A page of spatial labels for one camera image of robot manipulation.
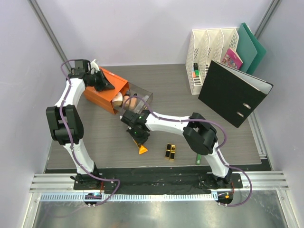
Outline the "beige foundation bottle clear cap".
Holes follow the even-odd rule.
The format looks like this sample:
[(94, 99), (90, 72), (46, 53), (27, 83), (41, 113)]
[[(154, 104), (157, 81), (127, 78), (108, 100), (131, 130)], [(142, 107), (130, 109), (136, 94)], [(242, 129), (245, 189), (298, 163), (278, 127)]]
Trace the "beige foundation bottle clear cap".
[(123, 108), (124, 109), (129, 109), (130, 108), (130, 103), (131, 103), (131, 99), (130, 99), (130, 93), (127, 92), (125, 94), (125, 96), (123, 97)]

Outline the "cream oval compact bottle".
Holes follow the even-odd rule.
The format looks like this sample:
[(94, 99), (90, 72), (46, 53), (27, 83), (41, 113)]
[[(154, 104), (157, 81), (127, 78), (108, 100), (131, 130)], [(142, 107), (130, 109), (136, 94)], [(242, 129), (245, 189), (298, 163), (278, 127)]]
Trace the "cream oval compact bottle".
[(118, 92), (118, 94), (111, 100), (111, 103), (114, 107), (121, 106), (123, 103), (123, 95), (121, 92)]

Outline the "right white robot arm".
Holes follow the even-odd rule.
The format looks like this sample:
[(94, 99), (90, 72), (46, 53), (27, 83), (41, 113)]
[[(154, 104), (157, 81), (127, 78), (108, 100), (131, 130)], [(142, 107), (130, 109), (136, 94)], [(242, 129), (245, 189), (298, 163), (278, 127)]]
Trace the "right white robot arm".
[(189, 147), (207, 160), (217, 186), (224, 188), (231, 183), (232, 170), (219, 150), (217, 131), (213, 127), (215, 124), (207, 122), (199, 113), (178, 117), (149, 110), (141, 113), (127, 110), (120, 119), (128, 126), (127, 132), (138, 147), (145, 144), (150, 132), (160, 131), (184, 137)]

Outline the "beige foundation bottle black cap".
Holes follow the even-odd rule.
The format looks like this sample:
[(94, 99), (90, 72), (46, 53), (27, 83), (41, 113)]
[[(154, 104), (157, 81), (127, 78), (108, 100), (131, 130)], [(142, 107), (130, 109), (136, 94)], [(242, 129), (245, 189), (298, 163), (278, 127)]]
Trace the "beige foundation bottle black cap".
[(131, 111), (134, 111), (136, 106), (137, 106), (137, 93), (133, 94), (133, 96), (130, 98), (130, 101), (129, 101), (129, 107), (128, 109), (131, 110)]

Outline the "orange white tube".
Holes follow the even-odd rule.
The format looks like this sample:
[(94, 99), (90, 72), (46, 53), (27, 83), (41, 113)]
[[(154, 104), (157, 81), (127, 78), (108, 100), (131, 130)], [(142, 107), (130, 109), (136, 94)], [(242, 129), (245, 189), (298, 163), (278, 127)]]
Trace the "orange white tube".
[(138, 144), (135, 140), (133, 140), (133, 141), (134, 141), (134, 143), (136, 144), (136, 146), (138, 148), (138, 154), (139, 155), (142, 155), (142, 154), (148, 152), (148, 149), (144, 145)]

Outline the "clear liquid bottle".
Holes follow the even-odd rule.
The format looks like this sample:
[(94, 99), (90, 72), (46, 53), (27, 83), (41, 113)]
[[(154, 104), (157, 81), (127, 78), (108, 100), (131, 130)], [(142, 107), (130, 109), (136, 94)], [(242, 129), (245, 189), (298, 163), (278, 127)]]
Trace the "clear liquid bottle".
[(149, 99), (149, 96), (148, 95), (145, 95), (142, 99), (137, 99), (138, 100), (138, 104), (135, 108), (135, 111), (136, 112), (140, 112), (144, 106), (145, 106), (145, 102), (147, 102), (147, 100)]

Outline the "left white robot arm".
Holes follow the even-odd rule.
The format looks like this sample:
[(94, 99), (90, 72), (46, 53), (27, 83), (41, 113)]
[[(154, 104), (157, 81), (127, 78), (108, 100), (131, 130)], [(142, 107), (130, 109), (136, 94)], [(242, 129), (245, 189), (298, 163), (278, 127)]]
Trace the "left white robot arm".
[(84, 126), (77, 111), (82, 93), (88, 86), (103, 88), (109, 84), (101, 68), (93, 72), (80, 71), (79, 74), (66, 74), (66, 87), (54, 106), (47, 107), (46, 116), (51, 137), (62, 145), (70, 154), (78, 175), (87, 175), (85, 185), (97, 189), (101, 181), (97, 167), (85, 147)]

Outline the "clear acrylic drawer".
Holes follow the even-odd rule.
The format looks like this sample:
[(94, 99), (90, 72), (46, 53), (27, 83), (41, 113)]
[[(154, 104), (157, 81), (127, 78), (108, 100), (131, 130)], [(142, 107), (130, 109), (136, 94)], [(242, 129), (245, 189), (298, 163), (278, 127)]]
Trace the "clear acrylic drawer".
[(140, 113), (147, 109), (147, 104), (150, 104), (153, 99), (153, 93), (132, 83), (128, 83), (121, 91), (114, 97), (112, 101), (119, 101), (120, 105), (112, 103), (115, 113), (124, 113), (126, 110)]

